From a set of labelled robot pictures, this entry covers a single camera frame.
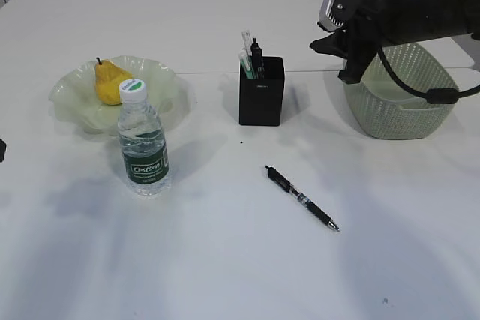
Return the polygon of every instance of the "bottle label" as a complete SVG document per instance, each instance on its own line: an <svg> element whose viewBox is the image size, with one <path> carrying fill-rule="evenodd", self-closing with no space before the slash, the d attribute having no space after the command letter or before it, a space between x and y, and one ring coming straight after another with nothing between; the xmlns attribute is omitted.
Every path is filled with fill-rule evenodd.
<svg viewBox="0 0 480 320"><path fill-rule="evenodd" d="M123 154L125 168L130 180L137 184L151 184L168 173L167 144L149 157L130 157Z"/></svg>

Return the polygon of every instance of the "pen tip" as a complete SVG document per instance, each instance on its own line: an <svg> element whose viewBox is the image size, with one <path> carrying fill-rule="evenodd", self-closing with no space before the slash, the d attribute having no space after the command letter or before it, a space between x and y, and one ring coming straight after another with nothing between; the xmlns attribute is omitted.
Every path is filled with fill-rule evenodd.
<svg viewBox="0 0 480 320"><path fill-rule="evenodd" d="M338 227L338 225L335 224L333 221L328 222L328 227L332 230L335 230L336 232L340 231L340 228Z"/></svg>

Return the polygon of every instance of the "black pen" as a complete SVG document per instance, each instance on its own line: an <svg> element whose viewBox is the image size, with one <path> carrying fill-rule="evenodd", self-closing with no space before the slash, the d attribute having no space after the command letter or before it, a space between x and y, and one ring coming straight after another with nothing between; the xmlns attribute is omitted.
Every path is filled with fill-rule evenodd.
<svg viewBox="0 0 480 320"><path fill-rule="evenodd" d="M313 215L319 218L319 220L328 226L330 229L335 230L336 232L340 231L340 228L335 224L335 222L331 219L331 217L325 214L322 209L315 205L305 194L300 193L296 188L293 187L292 183L290 183L281 173L277 170L272 168L271 166L265 166L268 170L268 176L272 179L275 183L278 184L279 187L284 189L287 193L292 194L303 206L305 206Z"/></svg>
<svg viewBox="0 0 480 320"><path fill-rule="evenodd" d="M264 79L265 67L263 65L262 49L260 49L256 38L253 39L253 44L250 49L252 51L252 67L256 78L258 80Z"/></svg>

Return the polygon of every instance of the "marker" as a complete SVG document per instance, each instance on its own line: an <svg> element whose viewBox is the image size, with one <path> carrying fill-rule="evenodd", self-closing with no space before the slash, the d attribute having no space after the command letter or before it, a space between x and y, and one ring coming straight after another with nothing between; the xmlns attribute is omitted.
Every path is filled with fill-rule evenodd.
<svg viewBox="0 0 480 320"><path fill-rule="evenodd" d="M243 44L245 45L245 49L247 50L248 56L252 56L252 38L250 36L250 30L245 30L241 33L241 37L243 37Z"/></svg>
<svg viewBox="0 0 480 320"><path fill-rule="evenodd" d="M245 49L240 50L240 52L238 53L238 56L239 56L238 59L240 59L241 67L243 67L243 71L245 72L245 75L247 76L247 78L255 79L255 75L250 64L250 58L248 57Z"/></svg>

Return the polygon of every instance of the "pen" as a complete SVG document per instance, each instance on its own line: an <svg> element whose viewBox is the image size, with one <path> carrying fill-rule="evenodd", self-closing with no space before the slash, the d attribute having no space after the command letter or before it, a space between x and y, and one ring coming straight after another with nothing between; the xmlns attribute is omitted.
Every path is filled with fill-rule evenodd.
<svg viewBox="0 0 480 320"><path fill-rule="evenodd" d="M281 173L270 166L265 166L268 170L268 176L279 187L284 189L287 193L292 194L303 206L305 206L313 215L315 215L322 223L328 226L330 229L335 230L336 232L340 231L340 228L335 224L331 217L325 214L322 209L315 205L305 194L300 193L296 188L293 187L287 179L285 179Z"/></svg>
<svg viewBox="0 0 480 320"><path fill-rule="evenodd" d="M243 37L243 44L245 45L245 50L247 50L248 56L252 56L252 38L250 36L250 30L243 31L241 37Z"/></svg>
<svg viewBox="0 0 480 320"><path fill-rule="evenodd" d="M250 58L247 55L247 52L243 49L240 50L238 53L238 59L240 59L241 67L243 67L243 71L248 79L255 79L254 72L252 66L250 64Z"/></svg>
<svg viewBox="0 0 480 320"><path fill-rule="evenodd" d="M265 68L263 66L263 57L262 57L262 50L257 43L257 39L253 39L253 44L251 46L252 51L252 65L253 71L256 74L257 79L264 79L265 78Z"/></svg>

